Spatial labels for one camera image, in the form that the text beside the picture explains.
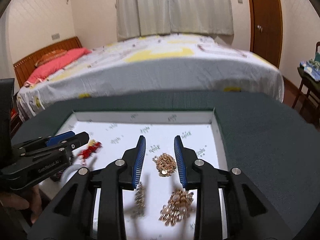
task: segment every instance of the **wall switch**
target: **wall switch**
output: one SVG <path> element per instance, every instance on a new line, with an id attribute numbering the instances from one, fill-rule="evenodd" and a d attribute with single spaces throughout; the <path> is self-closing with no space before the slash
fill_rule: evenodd
<path id="1" fill-rule="evenodd" d="M 52 34 L 51 37 L 52 37 L 52 40 L 56 40 L 60 38 L 60 34 L 59 33 Z"/>

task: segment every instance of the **chair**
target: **chair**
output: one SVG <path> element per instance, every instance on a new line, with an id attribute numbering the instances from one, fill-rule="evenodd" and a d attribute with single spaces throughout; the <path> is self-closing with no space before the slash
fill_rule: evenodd
<path id="1" fill-rule="evenodd" d="M 316 53 L 318 52 L 318 47 L 320 46 L 320 41 L 317 42 L 316 44 Z M 320 98 L 320 82 L 316 82 L 314 81 L 314 79 L 312 79 L 310 77 L 310 75 L 308 75 L 307 73 L 305 73 L 303 71 L 303 66 L 300 64 L 300 66 L 298 67 L 298 72 L 299 72 L 299 75 L 301 77 L 301 83 L 300 83 L 300 87 L 299 87 L 299 92 L 294 100 L 294 103 L 292 105 L 292 108 L 294 108 L 297 104 L 297 101 L 299 99 L 300 96 L 304 96 L 304 99 L 303 99 L 303 102 L 302 102 L 302 107 L 300 109 L 300 114 L 302 113 L 303 111 L 303 108 L 305 107 L 306 105 L 306 101 L 309 100 L 309 96 L 311 98 L 313 98 L 313 100 L 318 104 L 318 106 L 316 107 L 316 113 L 314 114 L 311 122 L 314 123 L 318 118 L 319 118 L 319 115 L 320 115 L 320 102 L 319 102 L 319 99 L 317 98 Z M 308 91 L 306 93 L 306 95 L 304 95 L 301 90 L 302 90 L 302 87 L 303 86 L 306 86 L 308 88 Z"/>

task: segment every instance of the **wooden door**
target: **wooden door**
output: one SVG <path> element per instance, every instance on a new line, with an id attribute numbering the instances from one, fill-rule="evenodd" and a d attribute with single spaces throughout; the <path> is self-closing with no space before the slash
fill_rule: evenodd
<path id="1" fill-rule="evenodd" d="M 252 52 L 279 67 L 282 48 L 280 0 L 252 0 L 252 9 Z"/>

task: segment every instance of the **white bed sheet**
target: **white bed sheet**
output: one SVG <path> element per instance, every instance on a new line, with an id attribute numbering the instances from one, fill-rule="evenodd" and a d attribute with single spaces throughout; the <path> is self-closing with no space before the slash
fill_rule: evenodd
<path id="1" fill-rule="evenodd" d="M 218 45 L 210 37 L 172 34 L 118 42 L 93 50 L 46 81 L 21 88 L 20 116 L 82 97 L 151 90 L 263 92 L 283 101 L 280 71 L 247 51 Z"/>

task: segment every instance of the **wall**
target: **wall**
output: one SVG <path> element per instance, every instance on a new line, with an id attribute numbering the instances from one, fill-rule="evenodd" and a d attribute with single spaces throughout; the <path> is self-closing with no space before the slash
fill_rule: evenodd
<path id="1" fill-rule="evenodd" d="M 0 18 L 0 79 L 15 78 L 14 92 L 19 91 L 19 84 L 16 79 L 8 41 L 8 9 L 6 9 Z"/>
<path id="2" fill-rule="evenodd" d="M 231 45 L 235 49 L 250 50 L 250 8 L 249 0 L 231 0 L 234 36 L 219 35 L 215 41 L 219 44 Z"/>
<path id="3" fill-rule="evenodd" d="M 299 87 L 297 67 L 301 61 L 314 58 L 320 41 L 320 18 L 309 0 L 281 0 L 283 44 L 280 67 L 282 74 Z"/>
<path id="4" fill-rule="evenodd" d="M 75 36 L 71 2 L 67 0 L 12 0 L 8 35 L 13 62 L 57 41 Z M 51 35 L 60 33 L 60 39 Z"/>
<path id="5" fill-rule="evenodd" d="M 71 0 L 76 35 L 89 49 L 117 41 L 116 0 Z"/>

